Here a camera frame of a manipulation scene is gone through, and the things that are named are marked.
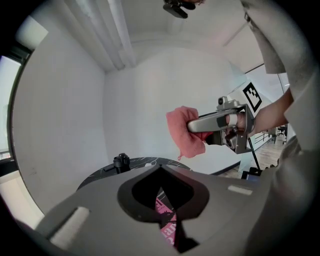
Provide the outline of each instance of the ceiling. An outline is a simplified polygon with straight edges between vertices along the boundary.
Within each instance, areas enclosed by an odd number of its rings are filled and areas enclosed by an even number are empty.
[[[82,45],[106,72],[115,70],[92,31],[80,31],[76,20],[79,21],[81,13],[75,13],[80,10],[70,11],[70,1],[67,4],[66,1],[69,0],[55,3],[58,3],[70,33],[80,43],[83,41]],[[114,44],[121,51],[122,43],[108,1],[95,1]],[[210,54],[222,53],[243,72],[263,63],[257,41],[244,20],[239,0],[206,0],[195,10],[186,10],[188,19],[175,18],[163,10],[163,0],[121,0],[121,3],[133,48],[141,43],[162,44],[164,41],[167,45],[174,43],[176,47],[177,42],[178,45],[181,42],[181,45],[197,46],[197,50]],[[86,24],[81,26],[88,30]]]

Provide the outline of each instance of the wooden floor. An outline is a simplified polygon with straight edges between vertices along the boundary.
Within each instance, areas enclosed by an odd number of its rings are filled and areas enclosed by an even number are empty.
[[[283,144],[283,141],[285,141],[286,138],[283,135],[277,136],[275,140],[275,144],[273,141],[270,141],[269,143],[264,144],[262,147],[260,147],[257,151],[255,151],[256,158],[258,160],[259,166],[261,170],[264,170],[266,167],[270,167],[270,165],[277,166],[278,165],[278,159],[280,157],[280,154],[285,147],[286,144]],[[252,167],[257,167],[255,160],[252,158],[251,161]],[[221,177],[226,178],[241,178],[242,173],[239,172],[239,166],[236,168],[233,168],[229,171],[226,171],[225,173],[220,174]]]

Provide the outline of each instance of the white wall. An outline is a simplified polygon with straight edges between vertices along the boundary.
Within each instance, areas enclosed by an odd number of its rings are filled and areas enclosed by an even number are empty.
[[[22,178],[46,213],[108,163],[102,119],[105,73],[50,6],[32,17],[48,34],[18,85],[13,140]]]
[[[14,218],[36,228],[44,214],[30,196],[18,170],[0,177],[0,195]]]
[[[110,161],[122,152],[130,158],[176,160],[180,152],[170,137],[166,112],[180,106],[196,108],[200,115],[213,112],[218,98],[246,79],[227,59],[197,50],[144,46],[143,56],[137,67],[106,75],[103,121]],[[205,154],[181,162],[212,174],[240,159],[226,146],[211,145]]]
[[[265,65],[250,71],[246,74],[246,77],[251,80],[255,88],[271,102],[275,102],[284,94],[278,75],[267,74]]]

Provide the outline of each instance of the white ceiling beam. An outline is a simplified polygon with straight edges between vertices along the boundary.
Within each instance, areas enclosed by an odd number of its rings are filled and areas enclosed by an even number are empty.
[[[81,11],[87,16],[89,19],[92,28],[100,40],[103,48],[107,52],[110,60],[117,70],[122,70],[125,68],[123,61],[120,58],[119,51],[115,46],[109,30],[103,20],[103,17],[99,11],[96,1],[94,0],[75,0]]]
[[[112,14],[116,29],[120,36],[120,40],[121,40],[125,55],[130,63],[130,66],[135,67],[137,64],[136,56],[132,49],[121,0],[108,0],[108,2],[109,2],[111,14]]]

